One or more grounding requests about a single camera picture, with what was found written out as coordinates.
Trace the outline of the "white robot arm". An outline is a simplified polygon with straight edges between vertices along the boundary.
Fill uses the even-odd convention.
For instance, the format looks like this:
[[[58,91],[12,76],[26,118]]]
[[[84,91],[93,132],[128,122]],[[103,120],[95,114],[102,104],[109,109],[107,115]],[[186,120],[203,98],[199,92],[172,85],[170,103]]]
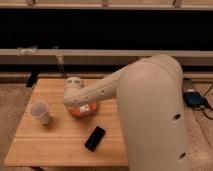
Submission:
[[[179,62],[155,55],[88,86],[69,77],[63,101],[74,107],[117,100],[130,171],[190,171],[182,83]]]

